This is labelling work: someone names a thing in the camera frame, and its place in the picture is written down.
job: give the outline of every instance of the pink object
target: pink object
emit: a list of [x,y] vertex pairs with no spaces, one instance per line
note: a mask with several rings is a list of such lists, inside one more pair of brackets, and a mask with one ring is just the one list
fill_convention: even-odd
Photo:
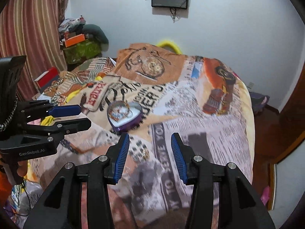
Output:
[[263,194],[260,197],[260,200],[263,202],[263,204],[266,206],[267,202],[269,201],[269,192],[270,192],[270,187],[267,186],[263,190]]
[[38,120],[35,120],[35,121],[30,121],[30,122],[28,122],[28,124],[31,124],[31,125],[40,125],[40,119],[38,119]]

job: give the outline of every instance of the bedspread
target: bedspread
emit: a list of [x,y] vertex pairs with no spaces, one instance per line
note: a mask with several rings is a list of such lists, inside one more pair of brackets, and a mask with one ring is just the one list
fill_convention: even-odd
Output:
[[[95,80],[97,75],[102,79]],[[82,114],[71,118],[87,116],[92,127],[66,135],[57,154],[31,160],[42,187],[66,162],[89,163],[117,143],[119,137],[111,132],[106,113],[116,100],[138,102],[144,113],[140,125],[129,132],[122,178],[117,185],[108,186],[116,228],[136,228],[135,224],[139,228],[184,228],[193,186],[185,186],[179,179],[170,146],[174,132],[195,154],[212,163],[235,162],[252,182],[254,117],[250,96],[244,83],[220,60],[132,44],[119,51],[115,67],[99,58],[88,70],[64,76],[48,94],[61,105],[77,91],[68,104],[81,105]],[[144,150],[149,159],[143,159]],[[85,185],[83,189],[85,216]],[[218,197],[215,185],[212,228],[217,228]]]

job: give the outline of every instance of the heart-shaped box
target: heart-shaped box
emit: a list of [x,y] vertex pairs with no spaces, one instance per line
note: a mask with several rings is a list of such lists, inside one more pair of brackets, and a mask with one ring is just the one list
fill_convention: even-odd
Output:
[[107,108],[107,118],[117,135],[140,124],[143,109],[137,102],[115,101]]

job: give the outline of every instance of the clothing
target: clothing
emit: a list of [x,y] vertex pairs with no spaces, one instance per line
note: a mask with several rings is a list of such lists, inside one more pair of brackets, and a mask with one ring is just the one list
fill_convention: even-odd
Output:
[[83,24],[77,24],[74,27],[69,29],[69,33],[76,33],[76,35],[81,34],[81,31],[83,29]]
[[86,24],[83,26],[82,29],[83,34],[93,34],[94,38],[96,38],[102,44],[108,44],[109,40],[107,39],[106,35],[102,31],[102,29],[94,24]]
[[0,172],[0,206],[3,207],[12,192],[13,186],[7,180],[6,174]]

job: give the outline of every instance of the striped curtain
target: striped curtain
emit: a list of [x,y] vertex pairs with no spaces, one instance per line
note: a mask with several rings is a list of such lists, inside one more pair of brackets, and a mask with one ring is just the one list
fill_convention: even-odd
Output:
[[10,0],[0,14],[0,57],[27,56],[17,89],[22,100],[37,94],[34,79],[44,71],[67,69],[58,35],[66,7],[67,0]]

